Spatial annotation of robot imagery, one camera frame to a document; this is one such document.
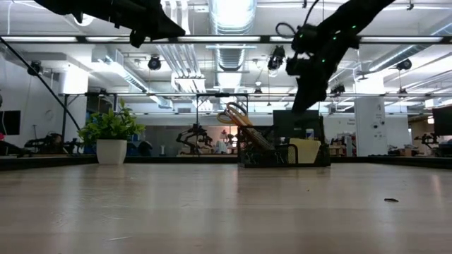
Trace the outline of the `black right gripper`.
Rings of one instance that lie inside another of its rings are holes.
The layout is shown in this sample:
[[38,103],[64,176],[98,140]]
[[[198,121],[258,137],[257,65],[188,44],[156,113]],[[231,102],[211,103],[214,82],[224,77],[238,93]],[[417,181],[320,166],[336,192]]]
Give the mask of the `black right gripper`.
[[331,76],[345,55],[345,45],[328,42],[309,59],[307,67],[298,78],[298,90],[292,112],[303,113],[317,102],[326,99],[326,88]]

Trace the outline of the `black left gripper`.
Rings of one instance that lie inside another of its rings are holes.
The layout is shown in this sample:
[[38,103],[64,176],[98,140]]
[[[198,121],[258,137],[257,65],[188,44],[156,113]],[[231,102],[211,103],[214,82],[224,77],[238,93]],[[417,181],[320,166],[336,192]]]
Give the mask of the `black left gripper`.
[[106,0],[108,21],[115,28],[142,30],[152,40],[185,36],[185,30],[169,18],[160,0]]

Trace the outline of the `yellow sticky note pad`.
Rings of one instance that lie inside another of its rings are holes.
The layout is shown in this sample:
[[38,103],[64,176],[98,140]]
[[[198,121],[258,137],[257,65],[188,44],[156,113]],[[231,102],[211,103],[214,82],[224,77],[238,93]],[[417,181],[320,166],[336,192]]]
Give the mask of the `yellow sticky note pad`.
[[290,144],[297,148],[295,155],[298,164],[313,164],[316,161],[321,146],[320,141],[291,138]]

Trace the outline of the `black mesh desk organizer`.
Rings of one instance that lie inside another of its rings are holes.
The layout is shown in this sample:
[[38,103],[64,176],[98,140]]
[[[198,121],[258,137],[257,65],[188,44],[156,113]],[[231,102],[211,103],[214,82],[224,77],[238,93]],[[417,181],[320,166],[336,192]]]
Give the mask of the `black mesh desk organizer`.
[[253,145],[248,145],[246,142],[240,140],[238,129],[237,158],[240,162],[242,162],[241,156],[243,153],[253,152],[255,164],[276,164],[274,154],[276,152],[281,152],[287,160],[287,164],[284,164],[284,167],[329,167],[331,165],[327,145],[320,140],[321,146],[316,161],[313,164],[298,164],[295,155],[297,148],[290,144],[291,138],[278,137],[274,126],[255,126],[255,128],[274,145],[275,149],[267,151],[257,150]]

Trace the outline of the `yellow handled scissors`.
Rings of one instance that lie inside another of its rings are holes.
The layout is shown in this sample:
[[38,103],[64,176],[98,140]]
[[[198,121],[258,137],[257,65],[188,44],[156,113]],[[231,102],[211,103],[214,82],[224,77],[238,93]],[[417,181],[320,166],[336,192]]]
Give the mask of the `yellow handled scissors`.
[[224,111],[217,114],[220,123],[235,125],[241,141],[253,145],[259,151],[274,150],[274,145],[251,122],[248,111],[236,102],[228,102]]

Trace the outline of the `black computer monitor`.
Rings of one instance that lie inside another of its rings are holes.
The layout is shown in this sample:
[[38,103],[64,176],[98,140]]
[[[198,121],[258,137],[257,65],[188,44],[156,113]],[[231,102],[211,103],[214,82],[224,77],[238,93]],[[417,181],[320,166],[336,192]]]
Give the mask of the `black computer monitor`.
[[452,135],[452,105],[432,109],[434,132],[438,136]]
[[5,135],[19,135],[20,120],[20,111],[0,111],[0,133]]
[[314,138],[324,137],[323,117],[317,110],[307,110],[304,113],[294,113],[291,110],[275,110],[273,125],[278,137],[307,138],[307,130],[314,131]]

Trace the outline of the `black overhead light bar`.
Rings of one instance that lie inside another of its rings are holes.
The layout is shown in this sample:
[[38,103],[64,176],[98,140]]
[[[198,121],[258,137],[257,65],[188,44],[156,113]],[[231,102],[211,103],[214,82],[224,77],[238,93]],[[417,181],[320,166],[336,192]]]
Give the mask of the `black overhead light bar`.
[[[31,43],[31,44],[128,44],[129,36],[82,36],[82,35],[4,35],[2,37],[10,43]],[[359,36],[358,41],[362,44],[452,44],[452,36]],[[220,36],[220,35],[193,35],[185,37],[175,37],[161,40],[144,41],[146,44],[289,44],[290,38],[280,36],[259,35],[259,36]]]

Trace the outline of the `green plant white pot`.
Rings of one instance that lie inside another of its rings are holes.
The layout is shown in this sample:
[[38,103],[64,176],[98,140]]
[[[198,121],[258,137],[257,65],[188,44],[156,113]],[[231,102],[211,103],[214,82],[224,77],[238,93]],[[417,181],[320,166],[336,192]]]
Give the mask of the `green plant white pot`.
[[110,109],[107,113],[91,114],[78,136],[82,148],[94,152],[99,164],[120,165],[126,158],[128,141],[144,130],[132,109],[120,99],[118,111]]

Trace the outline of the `silver ventilation duct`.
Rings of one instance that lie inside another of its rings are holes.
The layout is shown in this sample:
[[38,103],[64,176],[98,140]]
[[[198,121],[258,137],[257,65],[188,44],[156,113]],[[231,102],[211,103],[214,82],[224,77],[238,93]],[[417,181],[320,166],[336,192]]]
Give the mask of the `silver ventilation duct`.
[[[210,28],[214,35],[248,35],[254,26],[257,0],[208,0]],[[215,50],[218,67],[238,71],[244,63],[245,49]]]

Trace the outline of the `black background rig frame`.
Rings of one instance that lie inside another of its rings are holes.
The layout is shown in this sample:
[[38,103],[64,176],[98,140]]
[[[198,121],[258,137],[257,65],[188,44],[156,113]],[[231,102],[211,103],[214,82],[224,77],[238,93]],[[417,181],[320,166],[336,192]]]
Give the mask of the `black background rig frame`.
[[165,93],[165,92],[158,92],[158,93],[118,93],[118,92],[85,92],[85,93],[73,93],[73,94],[66,94],[66,93],[60,93],[59,96],[62,96],[63,102],[63,122],[62,122],[62,136],[65,138],[66,134],[66,122],[67,118],[69,117],[73,125],[76,128],[79,128],[80,126],[76,122],[76,120],[69,116],[69,105],[72,103],[73,100],[69,101],[69,97],[74,97],[74,99],[78,97],[105,97],[105,98],[113,98],[112,102],[112,108],[114,111],[117,110],[117,107],[119,106],[120,99],[124,99],[127,97],[145,97],[148,99],[151,99],[153,102],[155,102],[160,108],[162,109],[175,109],[174,106],[170,106],[169,102],[166,102],[167,100],[175,100],[179,98],[183,99],[195,99],[195,108],[196,108],[196,118],[199,117],[199,107],[201,106],[199,102],[200,97],[204,97],[205,99],[208,99],[209,97],[215,97],[215,98],[226,98],[226,97],[244,97],[246,101],[246,108],[248,108],[248,101],[250,94],[247,93],[227,93],[227,92],[214,92],[214,93]]

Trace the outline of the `black aluminium table frame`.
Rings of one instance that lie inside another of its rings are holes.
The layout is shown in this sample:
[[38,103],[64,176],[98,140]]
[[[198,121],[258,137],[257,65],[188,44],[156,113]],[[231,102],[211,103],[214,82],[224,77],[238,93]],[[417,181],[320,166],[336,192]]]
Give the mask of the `black aluminium table frame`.
[[[283,164],[245,164],[234,157],[127,157],[126,164],[236,164],[244,168],[283,168]],[[25,157],[0,159],[0,171],[96,164],[93,156]],[[387,164],[452,170],[452,158],[438,157],[332,157],[332,164]]]

